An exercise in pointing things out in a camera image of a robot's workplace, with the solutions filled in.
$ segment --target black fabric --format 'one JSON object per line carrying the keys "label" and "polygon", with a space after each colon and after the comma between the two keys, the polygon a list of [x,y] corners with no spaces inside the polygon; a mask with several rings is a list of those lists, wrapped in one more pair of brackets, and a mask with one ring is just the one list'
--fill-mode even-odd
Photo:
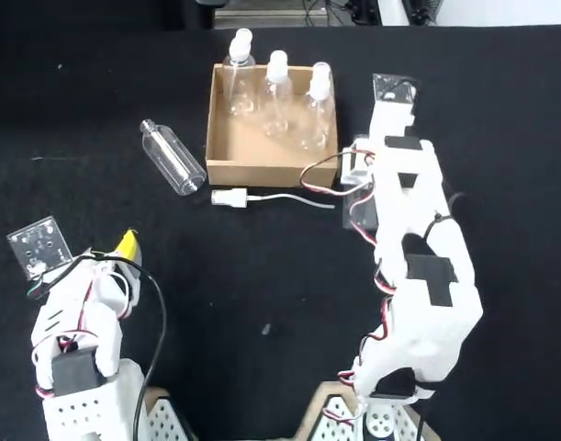
{"label": "black fabric", "polygon": [[[176,196],[144,155],[146,118],[203,155],[212,63],[231,36],[0,52],[0,439],[45,439],[29,362],[38,305],[6,235],[50,214],[75,253],[140,233],[171,317],[154,384],[206,440],[294,434],[319,382],[379,323],[372,250],[340,210],[210,207]],[[367,132],[372,73],[421,79],[416,134],[466,193],[454,216],[484,307],[429,423],[445,440],[561,439],[561,28],[255,32],[256,59],[278,48],[333,67],[341,145]],[[159,322],[146,287],[123,355],[146,368]]]}

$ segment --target open cardboard box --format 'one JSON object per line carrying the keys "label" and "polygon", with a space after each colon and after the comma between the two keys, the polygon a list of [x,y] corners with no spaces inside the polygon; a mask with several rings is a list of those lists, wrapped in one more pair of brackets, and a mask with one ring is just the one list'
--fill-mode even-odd
{"label": "open cardboard box", "polygon": [[[210,184],[234,187],[295,187],[302,169],[311,163],[337,153],[337,124],[333,113],[330,137],[325,150],[307,152],[299,149],[288,136],[282,141],[272,139],[261,130],[257,112],[250,117],[233,117],[225,107],[222,64],[215,64],[210,90],[207,128],[207,170]],[[255,67],[257,85],[265,76],[266,66]],[[289,68],[295,102],[290,115],[298,118],[302,108],[298,96],[309,90],[312,69]],[[337,172],[333,158],[307,174],[307,182],[330,187]]]}

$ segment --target red and white wire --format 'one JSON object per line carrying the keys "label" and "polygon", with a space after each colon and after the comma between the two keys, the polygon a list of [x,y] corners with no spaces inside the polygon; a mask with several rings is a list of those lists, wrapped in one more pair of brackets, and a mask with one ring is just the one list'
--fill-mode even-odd
{"label": "red and white wire", "polygon": [[329,418],[330,420],[333,420],[337,424],[347,424],[350,427],[353,427],[353,422],[364,416],[365,409],[366,406],[364,404],[360,404],[360,408],[354,416],[340,416],[327,408],[323,408],[321,413],[323,414],[323,416]]}
{"label": "red and white wire", "polygon": [[353,375],[352,370],[342,370],[341,372],[337,373],[337,379],[341,382],[341,384],[352,388],[353,381],[350,379],[352,375]]}
{"label": "red and white wire", "polygon": [[94,337],[95,339],[98,339],[98,336],[96,334],[91,333],[89,331],[84,331],[84,330],[81,330],[81,329],[71,329],[71,330],[68,330],[68,331],[61,331],[61,332],[46,335],[35,346],[33,346],[33,350],[31,351],[31,362],[33,363],[34,366],[36,366],[39,363],[38,349],[43,342],[46,342],[51,338],[67,337],[67,338],[69,338],[68,342],[67,343],[63,342],[62,345],[61,345],[61,346],[66,346],[66,345],[71,344],[73,341],[75,341],[75,339],[77,337],[83,336],[83,335]]}
{"label": "red and white wire", "polygon": [[35,393],[37,393],[42,400],[53,398],[53,392],[42,389],[39,384],[35,386]]}
{"label": "red and white wire", "polygon": [[362,337],[362,341],[360,342],[360,349],[358,351],[358,363],[362,365],[362,350],[364,349],[365,342],[368,338],[380,342],[388,337],[388,304],[389,299],[382,300],[382,307],[381,307],[381,316],[382,316],[382,335],[376,335],[374,333],[369,333]]}
{"label": "red and white wire", "polygon": [[326,195],[332,195],[332,196],[348,196],[348,195],[352,195],[353,193],[355,193],[356,191],[362,190],[364,188],[366,188],[368,185],[370,185],[371,181],[368,180],[367,182],[363,182],[362,184],[352,187],[349,190],[345,190],[345,191],[337,191],[337,190],[333,190],[331,188],[328,187],[322,187],[322,186],[316,186],[314,184],[309,184],[307,182],[305,182],[305,175],[312,170],[315,167],[318,167],[321,164],[326,163],[327,161],[333,159],[333,158],[338,158],[341,156],[344,156],[346,154],[355,154],[355,153],[360,153],[360,154],[365,154],[366,157],[370,156],[370,157],[374,157],[375,154],[374,152],[371,152],[369,150],[356,150],[356,149],[351,149],[348,150],[347,152],[339,152],[336,154],[333,154],[331,156],[328,156],[325,159],[322,159],[321,161],[317,161],[316,163],[313,164],[309,164],[307,165],[305,168],[303,168],[302,172],[300,172],[300,185],[302,185],[304,188],[316,192],[316,193],[323,193]]}
{"label": "red and white wire", "polygon": [[382,292],[384,292],[385,294],[387,294],[388,296],[394,296],[397,293],[397,289],[396,288],[392,288],[389,285],[387,285],[384,282],[381,282],[378,277],[374,277],[374,284],[376,285],[376,287],[378,289],[380,289]]}
{"label": "red and white wire", "polygon": [[370,243],[371,245],[373,245],[376,248],[376,239],[372,236],[372,234],[370,234],[369,232],[367,232],[364,228],[362,228],[358,223],[354,222],[352,219],[353,216],[353,209],[355,209],[356,207],[365,204],[366,202],[368,202],[369,200],[371,200],[374,197],[374,192],[370,191],[366,196],[364,196],[363,198],[360,198],[358,200],[356,200],[349,209],[349,215],[350,215],[350,224],[352,225],[352,227],[360,233],[360,235],[362,236],[362,238]]}

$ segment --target clear plastic bottle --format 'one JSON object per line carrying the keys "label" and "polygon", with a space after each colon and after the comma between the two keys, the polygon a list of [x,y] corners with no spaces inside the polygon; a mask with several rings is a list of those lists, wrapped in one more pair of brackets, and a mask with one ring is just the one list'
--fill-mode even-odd
{"label": "clear plastic bottle", "polygon": [[255,110],[255,60],[251,50],[252,32],[238,29],[223,62],[223,92],[231,115],[249,115]]}
{"label": "clear plastic bottle", "polygon": [[207,180],[205,169],[186,149],[172,129],[145,119],[140,125],[143,150],[180,196],[197,191]]}
{"label": "clear plastic bottle", "polygon": [[266,135],[277,138],[286,133],[291,103],[288,56],[284,51],[274,51],[258,93],[258,113]]}
{"label": "clear plastic bottle", "polygon": [[302,98],[297,119],[297,143],[306,150],[323,150],[327,146],[335,104],[331,90],[331,68],[325,62],[313,66],[310,88]]}

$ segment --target bottle lid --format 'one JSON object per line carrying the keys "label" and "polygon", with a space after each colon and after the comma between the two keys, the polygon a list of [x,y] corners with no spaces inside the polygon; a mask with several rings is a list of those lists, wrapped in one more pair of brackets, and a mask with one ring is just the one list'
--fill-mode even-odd
{"label": "bottle lid", "polygon": [[244,62],[249,58],[251,51],[251,39],[247,40],[245,37],[235,37],[229,46],[229,56],[234,62]]}
{"label": "bottle lid", "polygon": [[253,34],[249,29],[241,28],[241,29],[237,29],[237,32],[235,32],[235,38],[238,40],[243,40],[249,44],[252,44]]}
{"label": "bottle lid", "polygon": [[266,71],[266,78],[273,83],[279,83],[288,77],[288,55],[284,51],[274,51],[270,54],[270,62]]}
{"label": "bottle lid", "polygon": [[316,62],[313,64],[313,75],[321,75],[327,78],[331,78],[331,67],[326,62]]}
{"label": "bottle lid", "polygon": [[327,99],[331,94],[331,67],[325,62],[317,62],[313,66],[310,79],[309,95],[318,101]]}

